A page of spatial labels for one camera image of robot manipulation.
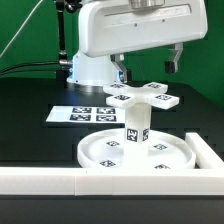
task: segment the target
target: black cable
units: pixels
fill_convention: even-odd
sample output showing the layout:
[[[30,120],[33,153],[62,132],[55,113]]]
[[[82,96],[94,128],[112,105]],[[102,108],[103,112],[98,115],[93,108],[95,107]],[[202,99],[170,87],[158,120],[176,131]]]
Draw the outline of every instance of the black cable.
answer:
[[[47,72],[47,71],[56,71],[56,70],[58,70],[58,68],[7,71],[7,72],[0,73],[0,77],[1,76],[4,76],[4,75],[12,74],[12,73],[21,73],[21,72]]]
[[[45,66],[45,65],[59,65],[58,61],[47,61],[47,62],[31,62],[31,63],[23,63],[18,65],[13,65],[3,70],[0,70],[0,74],[4,72],[8,72],[17,68],[30,67],[30,66]]]

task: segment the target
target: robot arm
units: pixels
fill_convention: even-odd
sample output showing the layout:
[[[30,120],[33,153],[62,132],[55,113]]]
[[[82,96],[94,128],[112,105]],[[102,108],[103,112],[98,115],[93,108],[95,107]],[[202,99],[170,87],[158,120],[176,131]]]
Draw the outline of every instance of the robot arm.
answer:
[[[80,49],[90,57],[201,39],[206,32],[204,0],[93,1],[79,15]]]

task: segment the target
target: white cylindrical base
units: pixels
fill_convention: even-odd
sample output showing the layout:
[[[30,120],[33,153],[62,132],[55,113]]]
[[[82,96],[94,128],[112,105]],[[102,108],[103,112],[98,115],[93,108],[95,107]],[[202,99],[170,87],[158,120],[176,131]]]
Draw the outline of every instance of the white cylindrical base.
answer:
[[[73,57],[73,73],[69,83],[84,86],[104,86],[118,82],[118,72],[110,56],[90,58],[81,51]]]

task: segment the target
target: cable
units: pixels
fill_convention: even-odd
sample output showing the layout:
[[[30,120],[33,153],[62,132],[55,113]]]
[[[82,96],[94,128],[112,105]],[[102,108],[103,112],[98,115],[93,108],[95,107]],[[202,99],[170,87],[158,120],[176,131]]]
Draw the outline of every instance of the cable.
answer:
[[[10,71],[10,72],[4,72],[0,73],[0,77],[12,73],[22,73],[22,72],[48,72],[48,71],[56,71],[58,68],[49,68],[49,69],[29,69],[29,70],[18,70],[18,71]]]
[[[47,61],[47,62],[31,62],[31,63],[23,63],[18,65],[13,65],[8,68],[0,70],[0,74],[4,72],[8,72],[14,69],[22,68],[22,67],[30,67],[30,66],[45,66],[45,65],[59,65],[58,61]]]
[[[9,49],[9,47],[12,45],[12,43],[14,42],[14,40],[17,38],[17,36],[20,34],[20,32],[22,31],[22,29],[24,28],[24,26],[27,24],[27,22],[29,21],[29,19],[32,17],[32,15],[34,14],[34,12],[38,9],[38,7],[40,6],[40,4],[43,2],[44,0],[40,0],[36,6],[33,8],[33,10],[30,12],[30,14],[28,15],[28,17],[25,19],[25,21],[23,22],[23,24],[21,25],[21,27],[19,28],[19,30],[16,32],[16,34],[14,35],[14,37],[9,41],[9,43],[6,45],[5,49],[2,51],[2,53],[0,54],[0,59],[3,57],[3,55],[6,53],[6,51]]]
[[[139,59],[139,56],[137,55],[137,52],[135,52],[135,60],[136,60],[137,65],[138,65],[138,69],[139,69],[139,71],[141,73],[142,80],[145,81],[145,76],[144,76],[144,73],[143,73],[143,70],[142,70],[141,61]]]

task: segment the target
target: metal bracket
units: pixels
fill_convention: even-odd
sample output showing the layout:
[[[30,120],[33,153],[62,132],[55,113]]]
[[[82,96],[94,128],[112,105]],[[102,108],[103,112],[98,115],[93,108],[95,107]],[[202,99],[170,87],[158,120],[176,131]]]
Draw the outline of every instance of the metal bracket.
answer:
[[[133,9],[156,7],[165,4],[165,0],[130,0]]]
[[[126,83],[127,79],[127,69],[123,65],[122,61],[124,60],[124,54],[114,54],[110,56],[111,62],[115,65],[115,67],[122,72],[120,76],[121,82]]]
[[[177,43],[169,49],[171,55],[168,61],[165,61],[165,71],[168,74],[173,74],[178,71],[178,61],[183,52],[183,43]]]

